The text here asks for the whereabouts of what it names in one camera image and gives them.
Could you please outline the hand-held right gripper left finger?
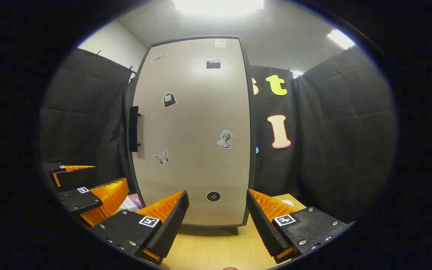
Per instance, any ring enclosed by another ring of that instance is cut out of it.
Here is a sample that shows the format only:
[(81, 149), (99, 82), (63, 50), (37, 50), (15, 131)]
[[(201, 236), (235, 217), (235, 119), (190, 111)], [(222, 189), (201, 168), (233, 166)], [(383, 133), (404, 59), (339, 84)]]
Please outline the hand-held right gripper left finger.
[(136, 212), (121, 210), (88, 230), (113, 248), (159, 266), (173, 246), (189, 205), (188, 193), (182, 190)]

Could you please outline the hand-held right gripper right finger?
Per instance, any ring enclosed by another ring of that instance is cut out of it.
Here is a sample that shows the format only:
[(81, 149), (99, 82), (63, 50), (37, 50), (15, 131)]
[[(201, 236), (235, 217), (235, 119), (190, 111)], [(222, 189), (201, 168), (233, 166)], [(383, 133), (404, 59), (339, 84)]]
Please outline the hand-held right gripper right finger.
[(316, 207), (293, 207), (252, 189), (247, 190), (246, 205), (259, 237), (276, 263), (314, 253), (355, 224)]

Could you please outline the black door handle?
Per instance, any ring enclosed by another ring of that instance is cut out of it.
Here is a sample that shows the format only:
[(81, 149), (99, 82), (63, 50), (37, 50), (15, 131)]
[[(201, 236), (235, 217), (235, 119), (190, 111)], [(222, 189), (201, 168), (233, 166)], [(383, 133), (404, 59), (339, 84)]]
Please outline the black door handle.
[(127, 142), (129, 150), (132, 153), (138, 152), (141, 143), (138, 139), (138, 120), (141, 114), (139, 113), (139, 106), (132, 106), (130, 108), (129, 122), (127, 127)]

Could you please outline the pink book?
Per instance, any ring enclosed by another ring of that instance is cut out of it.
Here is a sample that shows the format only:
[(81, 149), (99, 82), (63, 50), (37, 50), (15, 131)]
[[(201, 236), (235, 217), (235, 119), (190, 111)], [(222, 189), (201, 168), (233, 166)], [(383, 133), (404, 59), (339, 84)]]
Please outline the pink book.
[(139, 207), (139, 210), (144, 208), (137, 193), (127, 195), (127, 198), (130, 198)]

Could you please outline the black backdrop cloth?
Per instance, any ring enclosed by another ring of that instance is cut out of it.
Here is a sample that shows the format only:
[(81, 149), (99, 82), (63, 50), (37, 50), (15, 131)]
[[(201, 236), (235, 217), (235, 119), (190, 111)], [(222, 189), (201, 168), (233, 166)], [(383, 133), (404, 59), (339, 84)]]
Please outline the black backdrop cloth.
[[(358, 46), (294, 79), (251, 66), (255, 79), (280, 75), (284, 97), (260, 87), (254, 188), (290, 193), (351, 222), (375, 205), (394, 161), (398, 120), (391, 88)], [(130, 178), (125, 121), (135, 80), (129, 69), (77, 48), (49, 85), (40, 110), (44, 162), (91, 165), (103, 180)]]

